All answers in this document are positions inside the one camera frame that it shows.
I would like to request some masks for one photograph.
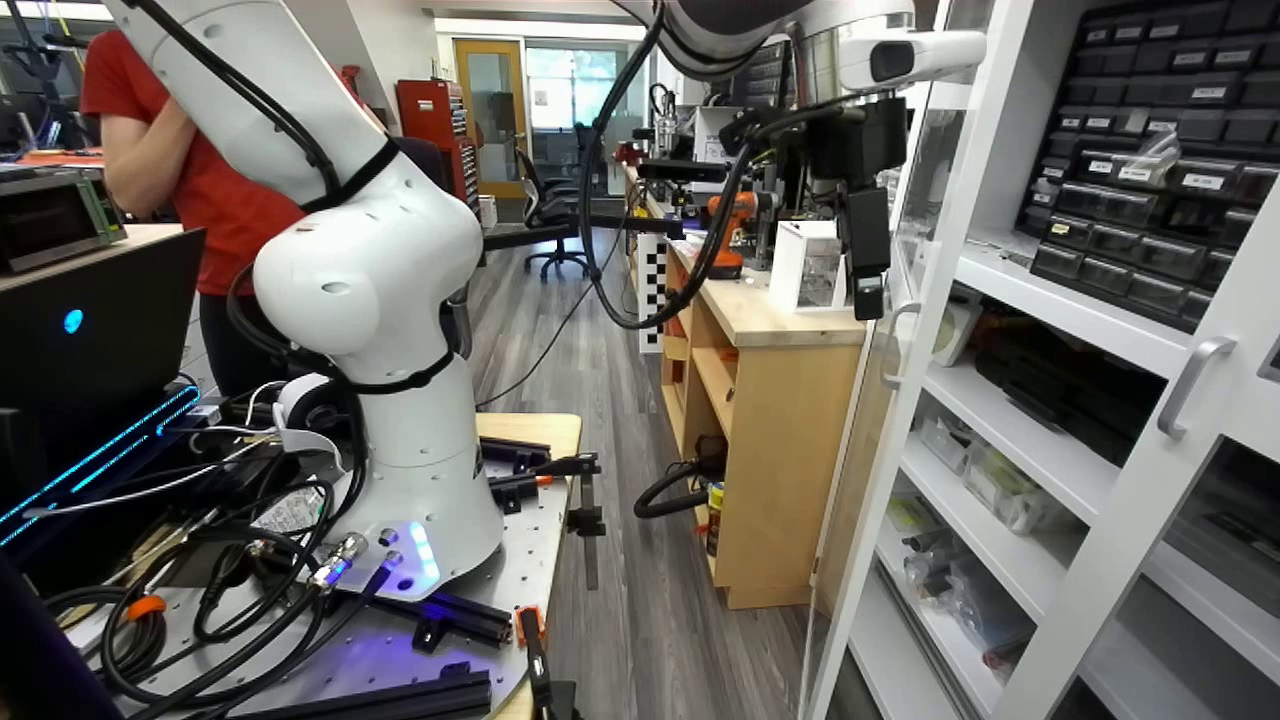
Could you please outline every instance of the table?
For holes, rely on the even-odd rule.
[[[581,446],[581,416],[538,416],[538,411],[482,411],[476,416],[482,434],[501,440],[523,440],[523,445],[550,445],[551,457],[577,457]],[[541,490],[538,504],[509,515],[503,547],[492,556],[482,573],[454,583],[454,591],[492,604],[492,608],[543,608],[551,604],[551,578],[562,560],[562,529],[563,529],[569,486],[551,484]],[[197,591],[169,595],[169,621],[173,629],[188,629]],[[301,636],[301,624],[279,630],[277,645],[268,645],[253,665],[246,665],[246,679],[258,677],[258,666],[277,665],[290,645]],[[197,652],[177,670],[159,677],[159,686],[177,686],[193,679],[197,670],[212,666],[223,652]],[[323,694],[355,694],[374,686],[402,686],[416,679],[436,679],[443,665],[470,660],[473,666],[484,666],[492,677],[492,694],[501,701],[501,720],[530,720],[531,717],[531,686],[523,679],[530,654],[523,646],[482,646],[462,636],[443,636],[443,645],[426,654],[412,646],[412,624],[394,613],[364,608],[355,621],[347,621],[331,641],[318,646],[318,654],[279,679],[277,686],[253,694],[236,710],[262,710],[262,707],[290,707],[301,701],[323,701]]]

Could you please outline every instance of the computer monitor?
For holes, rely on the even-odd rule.
[[[202,242],[202,233],[122,239],[0,277],[0,547],[24,532],[24,504],[57,501],[57,481],[90,484],[94,462],[139,445],[127,434],[139,418],[186,411],[169,385],[182,376]]]

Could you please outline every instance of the white cabinet door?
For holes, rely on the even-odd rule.
[[[1266,683],[1247,679],[1247,690],[1266,690],[1280,679],[1280,624],[1276,613],[1247,600],[1247,591],[1228,591],[1211,583],[1219,575],[1240,575],[1254,553],[1267,541],[1240,541],[1240,553],[1216,553],[1205,567],[1183,553],[1171,553],[1171,534],[1205,490],[1211,490],[1219,462],[1231,453],[1254,453],[1280,466],[1280,195],[1273,195],[1247,233],[1223,287],[1216,290],[1183,370],[1165,387],[1138,453],[1130,457],[1099,519],[1093,525],[1078,563],[1070,567],[1061,608],[1040,624],[1033,646],[1022,660],[996,717],[1023,720],[1048,717],[1058,694],[1082,670],[1109,705],[1148,707],[1168,679],[1171,717],[1219,717],[1231,707],[1231,683],[1207,677],[1207,686],[1194,686],[1211,666],[1168,666],[1178,665],[1178,641],[1146,645],[1146,624],[1154,614],[1198,614],[1194,630],[1216,636],[1228,654],[1246,654]]]

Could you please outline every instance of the red shirt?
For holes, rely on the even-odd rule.
[[[124,30],[114,26],[94,38],[82,90],[86,117],[134,117],[153,123],[165,104],[165,82],[138,57]],[[301,207],[290,195],[246,180],[202,133],[188,149],[173,200],[188,228],[205,228],[205,297],[230,297],[236,271],[253,262],[277,233],[301,221]]]

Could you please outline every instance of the wooden floor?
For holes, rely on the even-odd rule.
[[[476,400],[517,385],[583,290],[577,268],[541,283],[522,261],[523,253],[492,257],[473,283]],[[614,297],[633,311],[625,257],[614,262]],[[197,331],[188,370],[205,379]],[[590,297],[543,367],[492,409],[583,416],[583,453],[604,466],[602,591],[590,591],[581,543],[569,534],[551,604],[551,670],[577,679],[583,720],[798,717],[806,613],[728,613],[688,515],[633,515],[633,501],[677,458],[656,365],[635,351],[635,334]],[[840,683],[831,717],[871,720],[866,690],[845,686],[856,679]]]

